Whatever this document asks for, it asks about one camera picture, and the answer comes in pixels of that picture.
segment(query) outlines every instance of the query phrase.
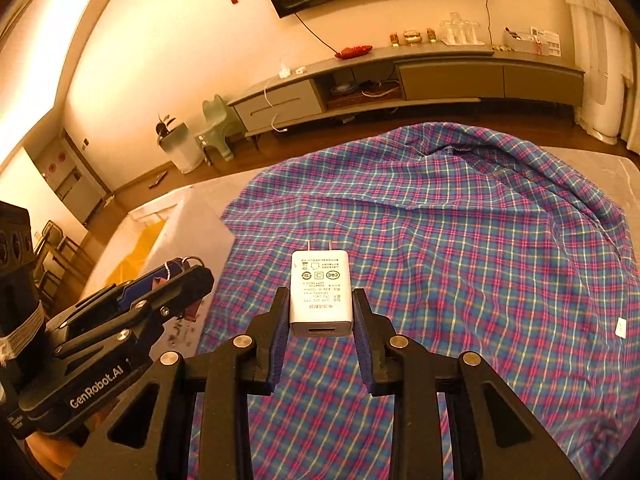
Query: blue gripper pad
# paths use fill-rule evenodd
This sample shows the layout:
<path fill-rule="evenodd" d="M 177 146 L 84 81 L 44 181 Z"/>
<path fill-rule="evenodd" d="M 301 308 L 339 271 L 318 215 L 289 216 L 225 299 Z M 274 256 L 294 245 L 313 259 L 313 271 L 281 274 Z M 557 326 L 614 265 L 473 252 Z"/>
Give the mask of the blue gripper pad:
<path fill-rule="evenodd" d="M 276 384 L 280 382 L 282 374 L 282 365 L 284 364 L 284 354 L 287 351 L 287 341 L 289 340 L 289 289 L 286 291 L 286 297 L 282 300 L 282 309 L 275 332 L 273 333 L 273 342 L 270 348 L 271 366 L 269 367 L 269 375 L 267 383 L 271 391 L 275 390 Z"/>
<path fill-rule="evenodd" d="M 181 261 L 181 258 L 174 258 L 167 262 L 172 276 L 177 276 L 182 272 Z M 118 302 L 120 309 L 123 311 L 129 310 L 132 303 L 150 292 L 154 278 L 166 278 L 166 268 L 164 265 L 148 272 L 141 278 L 134 280 L 130 285 L 127 285 L 122 293 L 122 298 Z"/>
<path fill-rule="evenodd" d="M 362 382 L 367 387 L 369 393 L 373 392 L 373 357 L 371 354 L 371 344 L 369 334 L 364 324 L 362 308 L 356 294 L 351 294 L 353 303 L 353 342 L 356 345 L 358 364 L 360 365 L 360 375 Z"/>

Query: white fabric tag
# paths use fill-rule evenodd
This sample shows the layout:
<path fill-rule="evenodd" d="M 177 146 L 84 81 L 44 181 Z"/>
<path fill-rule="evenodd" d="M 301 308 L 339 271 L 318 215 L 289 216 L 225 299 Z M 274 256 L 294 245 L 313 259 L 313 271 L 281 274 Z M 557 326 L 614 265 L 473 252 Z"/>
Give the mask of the white fabric tag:
<path fill-rule="evenodd" d="M 616 325 L 616 335 L 622 339 L 626 339 L 626 319 L 619 317 Z"/>
<path fill-rule="evenodd" d="M 24 323 L 8 336 L 0 337 L 0 365 L 5 366 L 7 361 L 17 358 L 20 352 L 33 341 L 43 323 L 44 310 L 42 304 L 39 303 L 37 309 Z"/>

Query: plaid shirt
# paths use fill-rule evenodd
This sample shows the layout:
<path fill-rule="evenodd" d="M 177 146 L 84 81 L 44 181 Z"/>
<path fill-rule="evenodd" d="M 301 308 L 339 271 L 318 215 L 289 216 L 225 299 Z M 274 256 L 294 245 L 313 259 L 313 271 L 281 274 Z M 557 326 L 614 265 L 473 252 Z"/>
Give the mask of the plaid shirt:
<path fill-rule="evenodd" d="M 268 309 L 289 285 L 293 251 L 332 240 L 374 312 L 432 352 L 482 354 L 583 478 L 606 468 L 638 420 L 639 283 L 625 217 L 530 142 L 452 123 L 399 128 L 268 169 L 223 221 L 236 244 L 199 352 Z M 626 339 L 614 334 L 619 317 Z M 441 413 L 451 478 L 443 403 Z M 249 417 L 257 480 L 388 475 L 393 399 L 367 394 L 351 338 L 290 337 L 276 392 L 250 398 Z"/>

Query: red tray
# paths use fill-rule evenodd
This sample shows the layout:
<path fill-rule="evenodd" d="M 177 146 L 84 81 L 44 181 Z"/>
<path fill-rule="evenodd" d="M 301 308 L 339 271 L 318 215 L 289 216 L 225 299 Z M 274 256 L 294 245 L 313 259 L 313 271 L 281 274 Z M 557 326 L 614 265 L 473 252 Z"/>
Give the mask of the red tray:
<path fill-rule="evenodd" d="M 354 47 L 347 47 L 335 54 L 338 59 L 351 59 L 352 57 L 364 56 L 373 47 L 371 45 L 361 45 Z"/>

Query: wooden floor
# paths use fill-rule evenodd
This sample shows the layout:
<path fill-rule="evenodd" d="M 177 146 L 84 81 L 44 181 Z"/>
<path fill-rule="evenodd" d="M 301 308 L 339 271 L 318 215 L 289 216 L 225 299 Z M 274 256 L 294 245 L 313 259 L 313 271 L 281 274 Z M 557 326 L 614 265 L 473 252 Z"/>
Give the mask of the wooden floor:
<path fill-rule="evenodd" d="M 263 168 L 288 158 L 305 155 L 337 146 L 351 140 L 364 139 L 393 128 L 427 121 L 451 121 L 473 126 L 484 126 L 529 140 L 539 146 L 573 148 L 590 152 L 626 156 L 640 168 L 640 155 L 630 152 L 622 141 L 609 146 L 590 137 L 574 124 L 570 108 L 523 102 L 482 102 L 482 104 L 431 105 L 429 107 L 399 108 L 394 113 L 379 110 L 358 116 L 342 124 L 339 120 L 324 120 L 291 127 L 285 133 L 269 132 L 253 142 L 229 139 L 235 158 L 225 162 L 215 150 L 209 152 L 213 165 L 201 164 L 189 174 L 182 174 L 171 163 L 158 168 L 116 190 L 114 200 L 90 218 L 89 234 L 82 243 L 93 261 L 97 261 L 117 226 L 130 210 L 143 205 L 181 186 L 187 186 L 219 176 Z M 149 185 L 161 171 L 168 171 L 156 187 Z M 56 307 L 65 308 L 79 299 L 81 284 L 64 278 L 56 297 Z"/>

